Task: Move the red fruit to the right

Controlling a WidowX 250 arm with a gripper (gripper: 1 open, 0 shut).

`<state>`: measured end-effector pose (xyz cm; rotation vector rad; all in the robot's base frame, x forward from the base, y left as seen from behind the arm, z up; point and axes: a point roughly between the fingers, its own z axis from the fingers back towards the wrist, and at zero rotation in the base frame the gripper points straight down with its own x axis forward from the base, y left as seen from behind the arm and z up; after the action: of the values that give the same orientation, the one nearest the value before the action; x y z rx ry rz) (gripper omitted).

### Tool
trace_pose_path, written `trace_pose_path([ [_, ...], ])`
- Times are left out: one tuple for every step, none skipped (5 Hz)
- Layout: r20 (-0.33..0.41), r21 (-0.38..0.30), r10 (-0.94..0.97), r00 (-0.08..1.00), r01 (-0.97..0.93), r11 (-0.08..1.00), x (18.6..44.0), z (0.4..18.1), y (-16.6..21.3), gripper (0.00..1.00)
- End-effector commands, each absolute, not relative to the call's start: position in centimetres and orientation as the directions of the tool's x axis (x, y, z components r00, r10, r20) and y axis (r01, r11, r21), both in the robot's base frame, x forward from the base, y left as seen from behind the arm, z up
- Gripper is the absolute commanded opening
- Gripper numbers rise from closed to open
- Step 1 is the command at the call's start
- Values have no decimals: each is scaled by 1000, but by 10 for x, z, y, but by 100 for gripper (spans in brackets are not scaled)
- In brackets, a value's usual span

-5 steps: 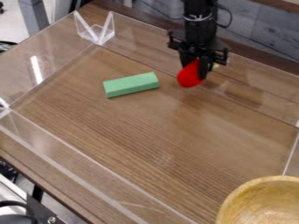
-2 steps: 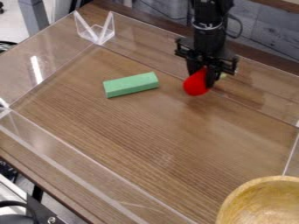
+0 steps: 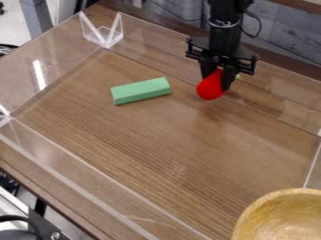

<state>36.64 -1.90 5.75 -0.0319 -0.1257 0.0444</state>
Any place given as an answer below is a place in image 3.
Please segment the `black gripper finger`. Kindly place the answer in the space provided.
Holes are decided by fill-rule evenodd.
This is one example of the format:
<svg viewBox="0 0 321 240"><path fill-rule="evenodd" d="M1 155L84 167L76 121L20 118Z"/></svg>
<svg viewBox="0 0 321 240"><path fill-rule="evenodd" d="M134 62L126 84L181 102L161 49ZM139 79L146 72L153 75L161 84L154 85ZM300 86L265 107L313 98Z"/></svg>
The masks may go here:
<svg viewBox="0 0 321 240"><path fill-rule="evenodd" d="M232 87L232 83L236 80L240 71L236 66L225 66L222 70L222 77L221 77L221 88L223 91L229 91Z"/></svg>
<svg viewBox="0 0 321 240"><path fill-rule="evenodd" d="M217 64L210 59L199 61L202 78L206 79L217 70Z"/></svg>

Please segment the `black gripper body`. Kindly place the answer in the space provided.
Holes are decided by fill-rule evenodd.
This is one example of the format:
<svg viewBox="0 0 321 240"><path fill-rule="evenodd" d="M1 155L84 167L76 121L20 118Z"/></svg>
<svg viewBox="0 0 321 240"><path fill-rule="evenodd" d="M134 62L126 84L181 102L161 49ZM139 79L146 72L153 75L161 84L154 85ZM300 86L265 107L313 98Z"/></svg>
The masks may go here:
<svg viewBox="0 0 321 240"><path fill-rule="evenodd" d="M210 28L205 37L187 38L186 56L199 61L210 59L217 68L236 66L238 71L253 75L260 55L241 43L241 24Z"/></svg>

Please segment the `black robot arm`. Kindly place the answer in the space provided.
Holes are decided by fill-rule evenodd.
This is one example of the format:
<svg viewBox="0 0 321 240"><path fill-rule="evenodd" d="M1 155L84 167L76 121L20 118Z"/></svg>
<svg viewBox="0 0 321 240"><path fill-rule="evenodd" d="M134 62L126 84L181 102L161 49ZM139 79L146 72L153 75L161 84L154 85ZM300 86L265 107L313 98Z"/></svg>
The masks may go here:
<svg viewBox="0 0 321 240"><path fill-rule="evenodd" d="M253 0L209 0L210 15L206 37L189 37L186 56L198 61L203 79L215 77L218 93L230 90L240 73L253 75L260 55L241 42L244 15Z"/></svg>

